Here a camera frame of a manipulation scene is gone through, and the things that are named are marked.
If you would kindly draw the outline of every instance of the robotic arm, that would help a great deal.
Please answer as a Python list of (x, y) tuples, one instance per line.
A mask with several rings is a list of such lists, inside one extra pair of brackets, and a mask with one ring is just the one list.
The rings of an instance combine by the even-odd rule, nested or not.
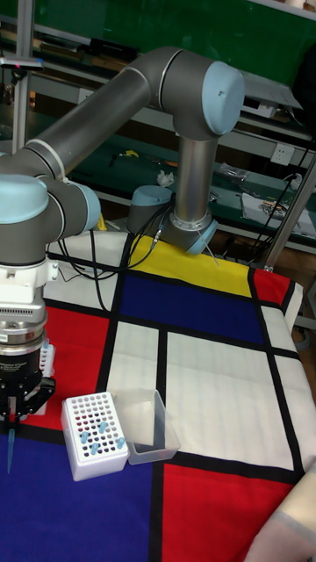
[(100, 215), (97, 196), (68, 182), (69, 171), (144, 106), (171, 113), (180, 135), (178, 186), (163, 236), (190, 251), (199, 237), (212, 237), (212, 166), (243, 98), (236, 69), (163, 47), (128, 65), (14, 156), (0, 158), (0, 419), (9, 423), (14, 410), (18, 425), (54, 393), (54, 381), (39, 368), (47, 318), (42, 288), (58, 268), (46, 259), (46, 245), (94, 227)]

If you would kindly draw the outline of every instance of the mondrian pattern mat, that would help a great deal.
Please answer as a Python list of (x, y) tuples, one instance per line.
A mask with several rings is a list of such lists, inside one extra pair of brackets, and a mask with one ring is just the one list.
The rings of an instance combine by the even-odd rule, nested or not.
[[(102, 236), (97, 260), (119, 264), (126, 236)], [(74, 242), (83, 263), (88, 241)], [(109, 314), (92, 282), (46, 289), (57, 391), (24, 423), (10, 476), (0, 435), (0, 562), (242, 562), (316, 458), (316, 409), (291, 339), (301, 288), (160, 241), (102, 294)], [(181, 444), (174, 458), (74, 482), (62, 401), (155, 387)]]

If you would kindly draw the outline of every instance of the yellow object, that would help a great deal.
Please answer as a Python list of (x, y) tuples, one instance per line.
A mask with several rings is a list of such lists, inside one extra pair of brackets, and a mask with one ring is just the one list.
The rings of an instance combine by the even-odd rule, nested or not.
[(97, 222), (97, 228), (98, 228), (99, 230), (107, 230), (107, 227), (106, 227), (106, 224), (105, 224), (105, 222), (104, 222), (104, 218), (103, 218), (103, 214), (102, 214), (102, 213), (100, 214), (100, 218), (99, 218), (99, 220), (98, 220), (98, 222)]
[[(146, 255), (152, 244), (152, 238), (144, 236), (135, 249), (131, 264)], [(218, 260), (219, 265), (210, 256), (193, 256), (181, 249), (159, 241), (153, 252), (134, 270), (144, 271), (161, 277), (181, 279), (186, 283), (199, 285), (215, 291), (230, 292), (234, 295), (251, 297), (248, 285), (248, 267), (226, 260)]]
[(123, 156), (137, 156), (137, 158), (140, 158), (137, 152), (135, 152), (134, 150), (126, 150)]

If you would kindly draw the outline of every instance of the wall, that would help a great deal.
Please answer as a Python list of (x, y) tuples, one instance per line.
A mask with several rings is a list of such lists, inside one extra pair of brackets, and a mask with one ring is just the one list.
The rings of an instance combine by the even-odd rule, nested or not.
[[(16, 17), (17, 5), (0, 0), (0, 13)], [(35, 20), (142, 53), (163, 45), (187, 48), (289, 85), (316, 42), (316, 21), (247, 0), (37, 0)]]

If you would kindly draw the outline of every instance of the white square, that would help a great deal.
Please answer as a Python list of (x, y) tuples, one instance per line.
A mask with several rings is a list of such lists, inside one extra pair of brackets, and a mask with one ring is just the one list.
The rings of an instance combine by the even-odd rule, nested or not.
[(166, 406), (181, 451), (293, 469), (261, 351), (169, 334)]
[(299, 307), (301, 306), (303, 298), (303, 287), (298, 283), (295, 284), (294, 293), (291, 296), (290, 303), (285, 313), (285, 322), (290, 331), (293, 330), (295, 319), (298, 315)]
[(119, 322), (107, 390), (154, 390), (157, 355), (158, 330)]
[(276, 357), (286, 402), (304, 469), (308, 471), (316, 460), (316, 407), (312, 399), (303, 365), (298, 359)]
[(262, 306), (262, 313), (272, 347), (296, 352), (294, 341), (291, 338), (291, 333), (282, 311), (278, 308)]

